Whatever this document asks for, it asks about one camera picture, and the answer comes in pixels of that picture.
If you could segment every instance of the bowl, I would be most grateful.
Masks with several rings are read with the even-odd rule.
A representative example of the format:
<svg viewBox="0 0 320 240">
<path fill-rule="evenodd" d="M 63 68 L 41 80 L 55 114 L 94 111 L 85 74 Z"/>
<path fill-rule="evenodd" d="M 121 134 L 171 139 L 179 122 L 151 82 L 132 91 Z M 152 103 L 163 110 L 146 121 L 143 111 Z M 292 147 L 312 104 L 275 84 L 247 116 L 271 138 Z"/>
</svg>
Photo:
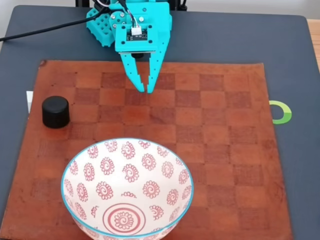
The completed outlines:
<svg viewBox="0 0 320 240">
<path fill-rule="evenodd" d="M 75 223 L 94 240 L 159 240 L 188 211 L 194 183 L 166 147 L 117 138 L 76 155 L 63 173 L 61 194 Z"/>
</svg>

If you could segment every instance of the robotic arm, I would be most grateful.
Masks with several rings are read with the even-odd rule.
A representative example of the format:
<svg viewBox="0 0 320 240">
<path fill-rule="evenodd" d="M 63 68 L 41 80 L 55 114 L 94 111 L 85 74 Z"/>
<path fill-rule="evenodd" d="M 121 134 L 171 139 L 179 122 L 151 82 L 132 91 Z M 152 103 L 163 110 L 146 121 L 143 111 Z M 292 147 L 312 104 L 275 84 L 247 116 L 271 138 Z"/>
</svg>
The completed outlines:
<svg viewBox="0 0 320 240">
<path fill-rule="evenodd" d="M 145 92 L 135 56 L 150 54 L 147 93 L 151 94 L 164 61 L 172 30 L 170 4 L 161 0 L 94 0 L 87 13 L 90 18 L 105 7 L 98 18 L 86 27 L 103 47 L 115 42 L 128 78 L 139 92 Z"/>
</svg>

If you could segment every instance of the blue bowl rim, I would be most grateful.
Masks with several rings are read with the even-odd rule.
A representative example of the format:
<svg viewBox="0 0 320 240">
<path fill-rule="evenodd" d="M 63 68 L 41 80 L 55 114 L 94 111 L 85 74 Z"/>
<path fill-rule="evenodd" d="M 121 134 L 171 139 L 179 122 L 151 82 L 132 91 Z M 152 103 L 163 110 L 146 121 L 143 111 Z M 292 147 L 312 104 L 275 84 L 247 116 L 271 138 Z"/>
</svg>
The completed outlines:
<svg viewBox="0 0 320 240">
<path fill-rule="evenodd" d="M 95 146 L 95 145 L 98 145 L 98 144 L 103 144 L 105 143 L 106 141 L 112 141 L 112 140 L 124 140 L 124 139 L 128 139 L 128 140 L 140 140 L 140 141 L 145 141 L 145 142 L 150 142 L 150 143 L 153 143 L 153 144 L 156 144 L 158 146 L 161 146 L 165 149 L 167 149 L 169 152 L 171 152 L 173 155 L 176 156 L 177 159 L 179 159 L 182 164 L 185 166 L 186 170 L 188 171 L 189 173 L 189 177 L 190 177 L 190 181 L 191 181 L 191 196 L 190 196 L 190 200 L 189 200 L 189 203 L 188 203 L 188 206 L 186 207 L 186 209 L 181 213 L 181 215 L 175 220 L 173 221 L 172 223 L 170 223 L 169 225 L 167 226 L 164 226 L 162 227 L 160 230 L 157 230 L 157 231 L 153 231 L 153 232 L 150 232 L 150 233 L 146 233 L 146 234 L 141 234 L 141 235 L 115 235 L 115 234 L 111 234 L 111 233 L 107 233 L 107 232 L 104 232 L 104 231 L 100 231 L 96 228 L 93 228 L 92 226 L 89 226 L 88 224 L 84 223 L 80 218 L 78 218 L 74 213 L 73 211 L 69 208 L 68 204 L 67 204 L 67 201 L 65 199 L 65 193 L 64 193 L 64 179 L 65 179 L 65 176 L 66 176 L 66 173 L 69 169 L 69 166 L 70 164 L 73 162 L 73 160 L 75 160 L 80 154 L 82 154 L 84 151 L 86 151 L 88 148 L 92 147 L 92 146 Z M 134 238 L 146 238 L 146 237 L 149 237 L 149 236 L 153 236 L 155 234 L 159 234 L 161 233 L 164 229 L 168 229 L 170 227 L 172 227 L 173 225 L 177 224 L 181 219 L 182 217 L 187 213 L 187 211 L 189 210 L 190 206 L 191 206 L 191 203 L 193 201 L 193 198 L 194 198 L 194 192 L 195 192 L 195 186 L 194 186 L 194 181 L 193 181 L 193 178 L 192 178 L 192 175 L 191 175 L 191 172 L 188 168 L 188 166 L 185 164 L 185 162 L 177 155 L 175 154 L 173 151 L 171 151 L 170 149 L 168 149 L 167 147 L 165 146 L 162 146 L 161 144 L 159 143 L 156 143 L 156 142 L 153 142 L 153 141 L 150 141 L 150 140 L 146 140 L 146 139 L 142 139 L 142 138 L 135 138 L 135 137 L 118 137 L 118 138 L 111 138 L 111 139 L 106 139 L 106 140 L 103 140 L 103 141 L 99 141 L 99 142 L 96 142 L 88 147 L 86 147 L 85 149 L 83 149 L 81 152 L 79 152 L 75 157 L 73 157 L 70 162 L 68 163 L 68 165 L 66 166 L 66 168 L 64 169 L 64 172 L 63 172 L 63 175 L 62 175 L 62 179 L 61 179 L 61 195 L 62 195 L 62 200 L 63 200 L 63 203 L 66 207 L 66 209 L 68 210 L 68 212 L 71 214 L 71 216 L 77 221 L 79 222 L 81 225 L 83 225 L 84 227 L 90 229 L 91 231 L 94 231 L 96 233 L 99 233 L 103 236 L 107 236 L 107 237 L 113 237 L 113 238 L 121 238 L 121 239 L 132 239 L 133 237 Z"/>
</svg>

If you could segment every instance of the black cap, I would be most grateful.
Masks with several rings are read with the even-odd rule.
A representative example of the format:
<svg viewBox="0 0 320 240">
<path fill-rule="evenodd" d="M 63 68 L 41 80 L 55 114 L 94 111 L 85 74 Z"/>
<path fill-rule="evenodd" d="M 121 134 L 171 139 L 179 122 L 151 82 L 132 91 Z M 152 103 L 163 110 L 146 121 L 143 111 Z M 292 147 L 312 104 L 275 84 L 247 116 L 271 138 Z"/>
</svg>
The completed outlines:
<svg viewBox="0 0 320 240">
<path fill-rule="evenodd" d="M 42 103 L 42 122 L 51 129 L 63 128 L 70 122 L 69 103 L 62 96 L 50 96 Z"/>
</svg>

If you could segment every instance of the checkered mat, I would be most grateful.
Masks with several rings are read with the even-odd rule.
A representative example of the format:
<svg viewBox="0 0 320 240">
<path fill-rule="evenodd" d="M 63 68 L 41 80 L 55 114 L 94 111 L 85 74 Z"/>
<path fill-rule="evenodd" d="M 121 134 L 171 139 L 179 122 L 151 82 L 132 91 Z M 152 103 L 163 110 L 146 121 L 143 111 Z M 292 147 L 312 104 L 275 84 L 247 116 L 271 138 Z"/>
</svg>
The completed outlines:
<svg viewBox="0 0 320 240">
<path fill-rule="evenodd" d="M 148 65 L 139 64 L 144 79 Z M 70 124 L 49 129 L 41 104 L 68 99 Z M 192 174 L 192 205 L 165 240 L 292 240 L 262 64 L 164 63 L 139 93 L 121 62 L 44 61 L 0 236 L 88 240 L 62 202 L 68 162 L 96 142 L 136 137 L 176 152 Z"/>
</svg>

